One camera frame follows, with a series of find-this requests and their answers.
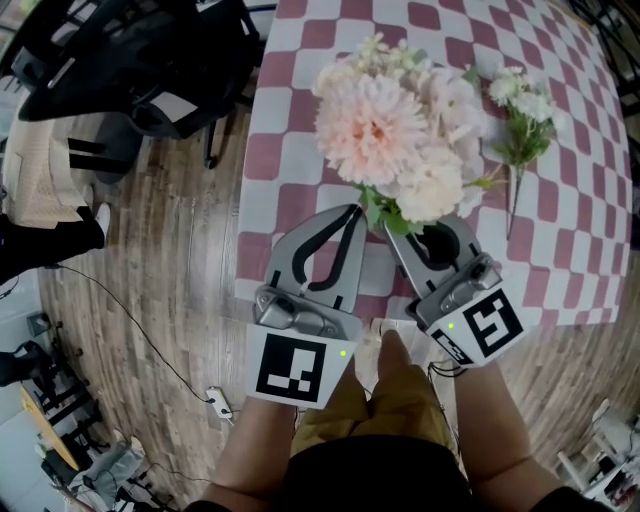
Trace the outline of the person's black shirt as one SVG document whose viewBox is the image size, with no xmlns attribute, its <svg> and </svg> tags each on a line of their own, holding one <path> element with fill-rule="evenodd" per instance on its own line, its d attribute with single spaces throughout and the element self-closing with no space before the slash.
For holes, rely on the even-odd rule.
<svg viewBox="0 0 640 512">
<path fill-rule="evenodd" d="M 365 435 L 329 441 L 290 459 L 275 496 L 247 505 L 200 499 L 184 512 L 611 512 L 568 487 L 513 508 L 472 489 L 446 447 Z"/>
</svg>

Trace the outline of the pink white checkered tablecloth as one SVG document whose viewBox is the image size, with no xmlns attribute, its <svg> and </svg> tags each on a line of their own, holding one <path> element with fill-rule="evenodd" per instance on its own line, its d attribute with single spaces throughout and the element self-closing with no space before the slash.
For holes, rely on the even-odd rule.
<svg viewBox="0 0 640 512">
<path fill-rule="evenodd" d="M 514 215 L 501 187 L 467 215 L 533 325 L 608 323 L 627 280 L 632 180 L 614 80 L 585 24 L 552 0 L 280 0 L 249 127 L 235 294 L 251 300 L 277 239 L 359 194 L 317 150 L 312 85 L 367 37 L 406 39 L 438 64 L 485 76 L 520 66 L 563 117 L 524 174 Z"/>
</svg>

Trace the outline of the white metal frame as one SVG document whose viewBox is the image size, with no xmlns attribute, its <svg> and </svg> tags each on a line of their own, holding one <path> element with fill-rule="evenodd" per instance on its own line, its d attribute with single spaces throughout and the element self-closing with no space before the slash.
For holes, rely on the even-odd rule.
<svg viewBox="0 0 640 512">
<path fill-rule="evenodd" d="M 625 422 L 608 399 L 591 418 L 591 437 L 582 451 L 557 453 L 556 472 L 583 497 L 614 509 L 640 497 L 640 415 Z"/>
</svg>

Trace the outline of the beige cloth covered table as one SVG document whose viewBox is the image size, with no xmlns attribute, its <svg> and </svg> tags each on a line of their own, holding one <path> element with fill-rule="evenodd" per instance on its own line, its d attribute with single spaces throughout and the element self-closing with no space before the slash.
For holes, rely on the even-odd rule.
<svg viewBox="0 0 640 512">
<path fill-rule="evenodd" d="M 71 118 L 12 123 L 2 165 L 3 212 L 19 226 L 53 229 L 81 219 L 93 192 L 71 169 Z"/>
</svg>

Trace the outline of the black equipment stand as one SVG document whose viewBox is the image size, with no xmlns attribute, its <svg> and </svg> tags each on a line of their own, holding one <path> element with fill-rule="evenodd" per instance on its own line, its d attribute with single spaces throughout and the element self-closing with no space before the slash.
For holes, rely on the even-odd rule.
<svg viewBox="0 0 640 512">
<path fill-rule="evenodd" d="M 82 410 L 85 416 L 73 433 L 86 445 L 102 451 L 108 446 L 91 437 L 89 429 L 102 421 L 99 403 L 88 389 L 89 381 L 79 376 L 59 346 L 62 322 L 51 322 L 45 313 L 27 317 L 32 336 L 53 332 L 51 345 L 43 348 L 29 339 L 13 351 L 0 351 L 0 387 L 30 381 L 35 385 L 35 401 L 51 424 Z"/>
</svg>

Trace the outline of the wooden topped black railing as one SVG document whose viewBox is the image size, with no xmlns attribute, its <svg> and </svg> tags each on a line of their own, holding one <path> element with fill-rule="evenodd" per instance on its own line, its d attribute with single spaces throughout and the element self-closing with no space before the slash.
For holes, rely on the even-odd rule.
<svg viewBox="0 0 640 512">
<path fill-rule="evenodd" d="M 640 115 L 640 0 L 566 0 L 596 35 L 624 118 Z"/>
</svg>

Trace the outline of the small white flower sprig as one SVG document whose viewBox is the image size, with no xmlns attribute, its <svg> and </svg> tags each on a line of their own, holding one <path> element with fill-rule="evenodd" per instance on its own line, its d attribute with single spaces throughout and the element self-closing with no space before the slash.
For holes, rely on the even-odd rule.
<svg viewBox="0 0 640 512">
<path fill-rule="evenodd" d="M 508 169 L 506 238 L 513 230 L 522 179 L 529 165 L 544 155 L 557 134 L 559 112 L 544 84 L 523 67 L 500 68 L 487 88 L 493 104 L 506 113 L 506 139 L 494 144 Z"/>
</svg>

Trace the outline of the round yellow table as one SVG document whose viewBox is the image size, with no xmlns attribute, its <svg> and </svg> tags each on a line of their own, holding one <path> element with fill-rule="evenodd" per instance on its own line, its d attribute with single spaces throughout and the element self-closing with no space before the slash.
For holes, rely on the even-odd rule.
<svg viewBox="0 0 640 512">
<path fill-rule="evenodd" d="M 61 437 L 56 433 L 52 424 L 46 418 L 44 412 L 40 409 L 40 407 L 36 404 L 32 396 L 29 392 L 24 388 L 23 385 L 20 386 L 20 397 L 23 409 L 31 416 L 40 433 L 44 436 L 44 438 L 51 444 L 56 453 L 75 471 L 80 471 L 80 467 L 61 439 Z"/>
</svg>

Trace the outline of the black office chair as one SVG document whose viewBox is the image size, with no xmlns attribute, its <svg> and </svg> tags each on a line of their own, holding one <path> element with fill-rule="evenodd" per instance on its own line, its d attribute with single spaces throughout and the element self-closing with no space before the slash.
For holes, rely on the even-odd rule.
<svg viewBox="0 0 640 512">
<path fill-rule="evenodd" d="M 237 106 L 264 57 L 243 0 L 39 0 L 0 55 L 29 92 L 22 121 L 119 113 L 152 138 L 204 130 Z"/>
</svg>

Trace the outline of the dark grey round bin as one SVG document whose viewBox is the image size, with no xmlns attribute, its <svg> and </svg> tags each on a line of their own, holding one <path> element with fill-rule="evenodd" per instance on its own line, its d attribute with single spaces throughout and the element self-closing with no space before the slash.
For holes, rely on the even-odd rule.
<svg viewBox="0 0 640 512">
<path fill-rule="evenodd" d="M 134 168 L 142 140 L 125 115 L 106 113 L 92 137 L 66 138 L 70 167 L 91 171 L 101 183 L 114 185 Z"/>
</svg>

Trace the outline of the person's right forearm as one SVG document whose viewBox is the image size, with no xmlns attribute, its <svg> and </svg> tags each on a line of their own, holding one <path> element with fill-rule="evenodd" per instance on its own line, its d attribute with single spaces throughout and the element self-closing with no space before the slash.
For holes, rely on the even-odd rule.
<svg viewBox="0 0 640 512">
<path fill-rule="evenodd" d="M 472 485 L 531 457 L 527 428 L 497 363 L 467 370 L 454 388 L 461 458 Z"/>
</svg>

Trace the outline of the pink artificial flower bouquet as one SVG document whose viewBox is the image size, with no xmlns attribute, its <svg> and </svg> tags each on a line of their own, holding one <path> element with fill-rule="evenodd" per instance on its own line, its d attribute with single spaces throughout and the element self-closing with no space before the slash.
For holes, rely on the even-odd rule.
<svg viewBox="0 0 640 512">
<path fill-rule="evenodd" d="M 481 156 L 488 122 L 476 70 L 383 38 L 365 38 L 319 72 L 317 147 L 359 190 L 370 228 L 417 234 L 447 214 L 468 214 L 500 170 L 486 170 Z"/>
</svg>

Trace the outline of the person's mustard shorts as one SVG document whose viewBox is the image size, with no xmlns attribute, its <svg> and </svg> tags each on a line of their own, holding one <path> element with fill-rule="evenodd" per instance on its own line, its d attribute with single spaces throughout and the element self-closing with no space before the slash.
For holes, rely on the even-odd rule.
<svg viewBox="0 0 640 512">
<path fill-rule="evenodd" d="M 433 387 L 417 365 L 402 367 L 380 379 L 370 397 L 365 396 L 355 376 L 343 376 L 324 409 L 304 413 L 291 454 L 364 435 L 410 437 L 454 448 Z"/>
</svg>

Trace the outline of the white power strip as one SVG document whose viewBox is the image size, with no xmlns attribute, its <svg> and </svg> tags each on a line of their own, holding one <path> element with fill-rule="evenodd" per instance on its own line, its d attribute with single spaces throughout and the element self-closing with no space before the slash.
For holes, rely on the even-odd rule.
<svg viewBox="0 0 640 512">
<path fill-rule="evenodd" d="M 233 410 L 229 406 L 224 393 L 218 387 L 212 386 L 206 390 L 207 404 L 212 406 L 215 413 L 220 419 L 231 420 L 233 418 Z"/>
</svg>

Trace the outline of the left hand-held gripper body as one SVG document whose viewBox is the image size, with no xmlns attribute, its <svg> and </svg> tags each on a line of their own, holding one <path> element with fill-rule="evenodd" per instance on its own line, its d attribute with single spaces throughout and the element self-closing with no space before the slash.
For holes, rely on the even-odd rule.
<svg viewBox="0 0 640 512">
<path fill-rule="evenodd" d="M 362 322 L 329 303 L 270 286 L 256 293 L 246 330 L 246 394 L 302 408 L 322 409 L 362 339 Z"/>
</svg>

